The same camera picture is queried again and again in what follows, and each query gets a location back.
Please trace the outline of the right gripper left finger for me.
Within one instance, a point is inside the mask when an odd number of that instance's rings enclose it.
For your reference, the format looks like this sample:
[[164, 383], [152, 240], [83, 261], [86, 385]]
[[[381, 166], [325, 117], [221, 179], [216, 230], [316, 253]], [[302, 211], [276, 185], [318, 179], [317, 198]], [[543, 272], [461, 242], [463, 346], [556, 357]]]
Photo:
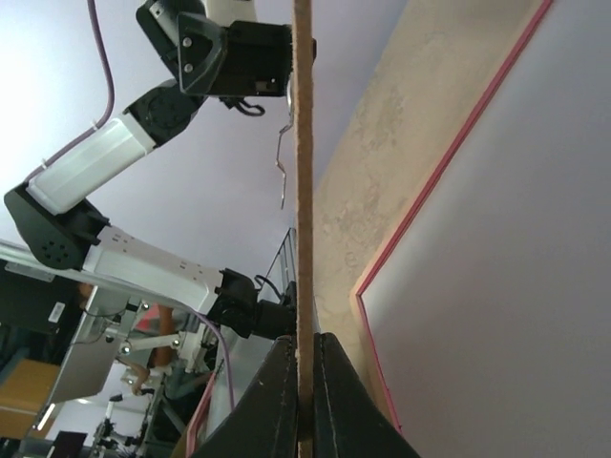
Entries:
[[192, 456], [288, 458], [297, 455], [295, 339], [272, 345], [235, 409]]

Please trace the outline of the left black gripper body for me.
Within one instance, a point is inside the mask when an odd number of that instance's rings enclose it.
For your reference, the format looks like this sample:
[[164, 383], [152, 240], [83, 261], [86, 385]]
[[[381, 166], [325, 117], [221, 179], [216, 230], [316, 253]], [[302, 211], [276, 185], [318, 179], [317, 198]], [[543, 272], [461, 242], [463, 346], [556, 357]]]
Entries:
[[179, 79], [178, 14], [205, 14], [202, 1], [145, 1], [136, 12], [136, 19], [159, 59]]

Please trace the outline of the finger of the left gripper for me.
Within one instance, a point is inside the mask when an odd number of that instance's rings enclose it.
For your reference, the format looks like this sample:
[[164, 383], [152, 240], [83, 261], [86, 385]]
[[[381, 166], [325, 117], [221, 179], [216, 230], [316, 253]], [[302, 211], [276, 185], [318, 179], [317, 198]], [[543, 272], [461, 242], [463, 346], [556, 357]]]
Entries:
[[181, 12], [179, 84], [185, 94], [208, 94], [224, 62], [224, 28], [203, 14]]
[[225, 28], [227, 52], [212, 96], [283, 97], [292, 71], [288, 25], [235, 21]]

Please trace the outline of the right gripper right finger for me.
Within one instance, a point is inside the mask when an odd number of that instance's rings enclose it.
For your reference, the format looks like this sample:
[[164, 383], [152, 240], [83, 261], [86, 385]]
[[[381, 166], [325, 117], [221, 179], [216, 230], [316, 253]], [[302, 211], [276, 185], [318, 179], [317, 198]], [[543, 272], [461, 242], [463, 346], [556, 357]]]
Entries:
[[314, 455], [410, 458], [418, 453], [378, 409], [332, 333], [314, 335]]

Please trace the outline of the brown cardboard backing board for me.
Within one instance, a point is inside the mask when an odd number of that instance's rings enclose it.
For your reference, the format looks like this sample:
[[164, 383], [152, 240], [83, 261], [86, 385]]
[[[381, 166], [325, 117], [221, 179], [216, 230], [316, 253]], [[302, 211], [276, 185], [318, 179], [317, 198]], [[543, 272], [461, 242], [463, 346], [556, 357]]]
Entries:
[[298, 455], [312, 457], [314, 397], [313, 311], [313, 45], [312, 5], [292, 3], [297, 235]]

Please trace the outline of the landscape photo print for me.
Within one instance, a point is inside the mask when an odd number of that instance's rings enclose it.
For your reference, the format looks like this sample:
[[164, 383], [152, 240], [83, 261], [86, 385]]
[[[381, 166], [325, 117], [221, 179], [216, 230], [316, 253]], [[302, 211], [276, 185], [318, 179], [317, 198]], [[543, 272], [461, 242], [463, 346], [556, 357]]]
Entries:
[[551, 6], [363, 300], [420, 455], [609, 455], [608, 2]]

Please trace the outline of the pink wooden picture frame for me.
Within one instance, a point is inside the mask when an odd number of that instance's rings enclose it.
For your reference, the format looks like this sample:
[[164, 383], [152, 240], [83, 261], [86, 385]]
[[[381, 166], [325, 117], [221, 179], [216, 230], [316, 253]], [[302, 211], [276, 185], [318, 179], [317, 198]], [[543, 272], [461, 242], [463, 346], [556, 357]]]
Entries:
[[447, 170], [453, 160], [459, 147], [472, 131], [474, 125], [488, 108], [491, 100], [502, 85], [507, 74], [515, 65], [523, 50], [528, 46], [532, 36], [536, 33], [537, 28], [553, 3], [551, 1], [536, 1], [535, 4], [527, 10], [526, 17], [518, 24], [515, 36], [509, 41], [511, 47], [508, 51], [502, 54], [503, 59], [495, 68], [495, 72], [489, 79], [489, 82], [482, 91], [481, 96], [477, 99], [473, 108], [467, 116], [463, 118], [460, 129], [456, 131], [453, 141], [449, 144], [447, 150], [439, 158], [435, 167], [428, 173], [427, 179], [421, 183], [418, 188], [418, 194], [410, 202], [410, 205], [404, 212], [404, 216], [397, 222], [387, 239], [382, 242], [369, 262], [369, 265], [364, 269], [359, 280], [355, 283], [351, 291], [350, 305], [357, 323], [360, 325], [360, 338], [364, 346], [366, 366], [369, 374], [369, 380], [372, 385], [372, 399], [376, 407], [389, 420], [392, 426], [397, 430], [402, 430], [401, 422], [398, 418], [395, 406], [393, 404], [392, 395], [388, 388], [385, 375], [380, 364], [377, 353], [376, 344], [371, 331], [368, 312], [363, 301], [363, 294], [366, 292], [370, 284], [373, 282], [379, 271], [386, 264], [390, 255], [394, 252], [399, 241], [410, 228], [421, 208], [426, 203], [440, 178]]

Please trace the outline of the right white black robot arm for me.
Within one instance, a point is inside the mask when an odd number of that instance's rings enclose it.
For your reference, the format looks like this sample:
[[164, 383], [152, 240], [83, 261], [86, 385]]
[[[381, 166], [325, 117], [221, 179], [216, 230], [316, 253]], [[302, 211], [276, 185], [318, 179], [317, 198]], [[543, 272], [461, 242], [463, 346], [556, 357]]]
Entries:
[[295, 310], [257, 305], [252, 280], [231, 269], [188, 262], [115, 227], [104, 228], [97, 238], [84, 272], [273, 342], [237, 405], [195, 456], [297, 457], [302, 442], [314, 457], [416, 456], [369, 397], [334, 334], [313, 336], [313, 396], [303, 420]]

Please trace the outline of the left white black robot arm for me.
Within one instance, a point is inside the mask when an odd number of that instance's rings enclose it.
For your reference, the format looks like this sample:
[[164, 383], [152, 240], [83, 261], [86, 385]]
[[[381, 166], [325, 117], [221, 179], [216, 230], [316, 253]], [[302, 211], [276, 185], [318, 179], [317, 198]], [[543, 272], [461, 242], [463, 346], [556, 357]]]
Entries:
[[292, 30], [261, 22], [250, 1], [146, 1], [136, 19], [170, 78], [92, 128], [5, 194], [22, 240], [43, 265], [79, 270], [110, 224], [89, 195], [184, 132], [209, 99], [259, 117], [285, 97]]

